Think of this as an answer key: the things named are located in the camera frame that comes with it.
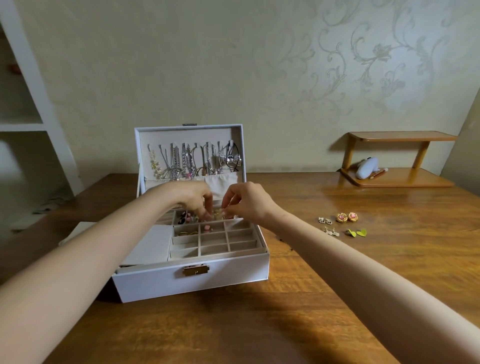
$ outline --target white shelving unit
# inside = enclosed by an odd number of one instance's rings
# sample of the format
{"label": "white shelving unit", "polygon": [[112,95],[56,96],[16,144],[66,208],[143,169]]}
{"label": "white shelving unit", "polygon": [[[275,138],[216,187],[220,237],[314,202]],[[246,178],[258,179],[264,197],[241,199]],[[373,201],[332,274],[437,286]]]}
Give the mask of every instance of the white shelving unit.
{"label": "white shelving unit", "polygon": [[0,0],[0,23],[1,242],[10,227],[37,220],[31,212],[58,189],[84,186],[13,0]]}

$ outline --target metal latch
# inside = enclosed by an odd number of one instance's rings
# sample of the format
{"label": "metal latch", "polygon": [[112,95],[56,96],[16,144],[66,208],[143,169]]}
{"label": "metal latch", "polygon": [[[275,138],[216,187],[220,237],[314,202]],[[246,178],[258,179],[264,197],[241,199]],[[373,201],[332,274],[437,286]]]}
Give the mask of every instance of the metal latch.
{"label": "metal latch", "polygon": [[195,276],[197,274],[208,273],[209,269],[210,267],[206,266],[205,264],[198,264],[196,266],[186,266],[186,267],[183,267],[183,274],[186,277]]}

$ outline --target person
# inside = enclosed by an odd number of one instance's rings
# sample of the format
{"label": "person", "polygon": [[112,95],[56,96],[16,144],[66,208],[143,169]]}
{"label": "person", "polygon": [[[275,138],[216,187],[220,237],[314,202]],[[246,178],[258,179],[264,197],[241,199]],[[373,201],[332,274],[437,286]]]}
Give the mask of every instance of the person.
{"label": "person", "polygon": [[[0,287],[4,364],[41,363],[96,298],[155,221],[176,204],[212,215],[205,182],[168,182],[54,249]],[[259,184],[229,187],[226,218],[239,215],[290,245],[404,363],[480,363],[480,330],[427,292],[281,209]]]}

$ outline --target white plush toy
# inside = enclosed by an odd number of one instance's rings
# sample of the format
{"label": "white plush toy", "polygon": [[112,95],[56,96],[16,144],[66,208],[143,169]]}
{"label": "white plush toy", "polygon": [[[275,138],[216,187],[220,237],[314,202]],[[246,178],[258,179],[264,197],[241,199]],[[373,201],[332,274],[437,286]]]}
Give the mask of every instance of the white plush toy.
{"label": "white plush toy", "polygon": [[367,158],[366,160],[360,162],[356,176],[359,180],[365,180],[372,174],[372,172],[377,171],[379,171],[378,158]]}

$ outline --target wooden desk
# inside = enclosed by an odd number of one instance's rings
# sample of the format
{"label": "wooden desk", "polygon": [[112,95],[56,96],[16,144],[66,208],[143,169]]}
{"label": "wooden desk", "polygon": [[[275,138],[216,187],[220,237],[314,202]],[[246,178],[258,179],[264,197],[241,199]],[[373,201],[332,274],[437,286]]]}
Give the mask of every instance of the wooden desk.
{"label": "wooden desk", "polygon": [[[248,178],[319,228],[319,216],[357,212],[354,226],[368,236],[342,241],[480,326],[480,198],[456,187],[361,189],[337,172]],[[98,221],[134,199],[136,185],[135,175],[109,175],[14,236],[0,249],[0,282],[79,221]],[[268,231],[265,238],[268,281],[126,304],[95,301],[46,363],[395,362],[295,252]]]}

